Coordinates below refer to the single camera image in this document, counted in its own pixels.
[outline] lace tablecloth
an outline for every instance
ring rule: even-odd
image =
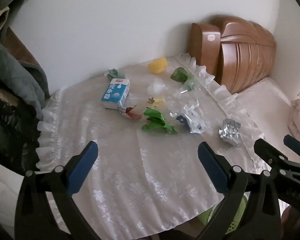
[[[262,138],[262,133],[235,101],[235,95],[186,54],[170,57],[168,63],[166,72],[159,76],[171,91],[181,87],[170,79],[177,67],[196,77],[195,90],[182,94],[174,107],[198,100],[198,111],[209,127],[203,134],[190,134],[181,124],[176,127],[177,135],[142,131],[145,118],[135,121],[117,110],[103,108],[100,99],[109,84],[105,76],[59,90],[43,110],[44,122],[38,125],[42,131],[37,149],[40,170],[65,165],[90,140],[98,143],[99,157],[73,199],[104,240],[156,234],[220,202],[223,195],[216,192],[198,160],[198,145],[204,140],[231,165],[239,165],[246,172],[266,169],[253,151],[254,141]],[[158,75],[151,74],[146,63],[122,71],[130,79],[128,99],[146,102],[147,87]],[[233,147],[218,136],[227,116],[242,124],[242,147]],[[52,199],[50,205],[60,228],[66,230]]]

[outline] white ruffle trim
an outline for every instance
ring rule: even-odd
[[[38,122],[38,130],[41,131],[38,142],[40,147],[36,149],[40,161],[37,168],[40,171],[52,171],[56,166],[57,133],[59,103],[64,89],[57,91],[48,101],[46,107],[42,109],[43,121]]]
[[[235,98],[238,94],[231,95],[225,85],[220,86],[215,82],[214,76],[207,73],[206,67],[196,65],[195,58],[191,58],[189,54],[181,54],[175,56],[175,58],[204,86],[229,118],[241,123],[240,136],[242,142],[249,152],[255,169],[261,168],[264,162],[255,154],[253,146],[256,140],[264,138],[264,134],[250,118],[246,109],[236,101]]]

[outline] metal screw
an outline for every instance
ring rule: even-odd
[[[241,172],[241,168],[239,166],[233,166],[233,170],[237,173]]]
[[[33,171],[27,171],[27,172],[26,172],[26,176],[27,176],[27,177],[30,177],[32,174],[33,174]]]
[[[265,175],[266,177],[270,177],[270,172],[269,171],[263,171],[263,175]]]
[[[54,171],[57,172],[57,173],[62,172],[63,171],[63,166],[59,165],[59,166],[55,167]]]

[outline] crumpled green wrapper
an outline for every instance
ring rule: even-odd
[[[195,82],[192,76],[182,67],[177,68],[170,78],[174,81],[178,81],[184,84],[184,88],[191,91],[195,87]]]
[[[109,69],[107,77],[110,81],[114,78],[126,78],[126,76],[123,73],[117,71],[115,68]]]
[[[165,130],[167,133],[177,134],[178,132],[172,125],[169,125],[162,114],[152,108],[147,107],[147,109],[143,112],[144,115],[148,116],[147,124],[142,126],[142,130],[152,130],[155,128],[161,128]]]

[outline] white wall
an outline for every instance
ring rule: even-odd
[[[29,0],[13,31],[50,92],[109,68],[186,51],[192,22],[226,13],[274,31],[279,0]]]
[[[277,54],[271,77],[294,100],[300,91],[300,7],[295,0],[280,0],[274,37]]]

